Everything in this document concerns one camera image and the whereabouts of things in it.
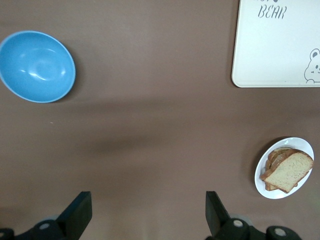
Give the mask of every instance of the bowl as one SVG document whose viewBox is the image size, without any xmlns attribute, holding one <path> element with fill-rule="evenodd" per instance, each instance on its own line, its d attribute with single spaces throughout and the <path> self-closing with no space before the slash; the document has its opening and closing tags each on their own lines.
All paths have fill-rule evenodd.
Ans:
<svg viewBox="0 0 320 240">
<path fill-rule="evenodd" d="M 71 54 L 54 37 L 39 31 L 19 31 L 0 45 L 0 78 L 17 96 L 50 103 L 71 90 L 76 68 Z"/>
</svg>

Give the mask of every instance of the bear face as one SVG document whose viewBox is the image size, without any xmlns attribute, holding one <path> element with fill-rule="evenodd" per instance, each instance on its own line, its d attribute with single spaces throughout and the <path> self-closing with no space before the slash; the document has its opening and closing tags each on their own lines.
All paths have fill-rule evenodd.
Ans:
<svg viewBox="0 0 320 240">
<path fill-rule="evenodd" d="M 320 50 L 314 49 L 310 53 L 310 62 L 304 72 L 307 83 L 320 83 Z"/>
</svg>

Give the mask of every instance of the bread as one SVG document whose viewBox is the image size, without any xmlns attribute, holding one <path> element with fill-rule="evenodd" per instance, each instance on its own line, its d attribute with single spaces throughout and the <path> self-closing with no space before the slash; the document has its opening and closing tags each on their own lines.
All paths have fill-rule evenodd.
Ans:
<svg viewBox="0 0 320 240">
<path fill-rule="evenodd" d="M 281 159 L 275 160 L 260 179 L 289 193 L 312 169 L 314 161 L 308 154 L 298 149 L 287 149 L 280 154 Z"/>
<path fill-rule="evenodd" d="M 292 148 L 284 146 L 284 147 L 279 147 L 279 148 L 273 150 L 272 152 L 270 152 L 269 155 L 268 155 L 268 159 L 265 162 L 265 170 L 266 171 L 269 170 L 274 162 L 280 161 L 282 159 L 283 152 L 285 150 L 289 150 L 289 149 L 292 149 Z M 265 183 L 265 190 L 273 191 L 273 190 L 276 190 L 276 189 L 277 188 L 275 186 L 272 186 L 269 183 Z"/>
</svg>

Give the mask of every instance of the white cutting board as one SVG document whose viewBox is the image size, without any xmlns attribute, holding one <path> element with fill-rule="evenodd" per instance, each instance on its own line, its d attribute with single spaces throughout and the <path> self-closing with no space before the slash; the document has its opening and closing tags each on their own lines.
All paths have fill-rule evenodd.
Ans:
<svg viewBox="0 0 320 240">
<path fill-rule="evenodd" d="M 240 0 L 232 80 L 320 87 L 320 0 Z"/>
</svg>

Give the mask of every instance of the brown table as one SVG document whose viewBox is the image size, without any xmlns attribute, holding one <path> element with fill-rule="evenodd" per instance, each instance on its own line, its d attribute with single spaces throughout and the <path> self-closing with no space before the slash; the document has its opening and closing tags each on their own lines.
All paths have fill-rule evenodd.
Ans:
<svg viewBox="0 0 320 240">
<path fill-rule="evenodd" d="M 265 231 L 320 240 L 317 88 L 237 88 L 238 1 L 1 0 L 0 39 L 45 32 L 71 52 L 77 78 L 55 103 L 0 84 L 0 227 L 22 233 L 91 191 L 81 239 L 202 240 L 206 191 Z M 293 195 L 261 196 L 254 171 L 286 136 L 315 166 Z"/>
</svg>

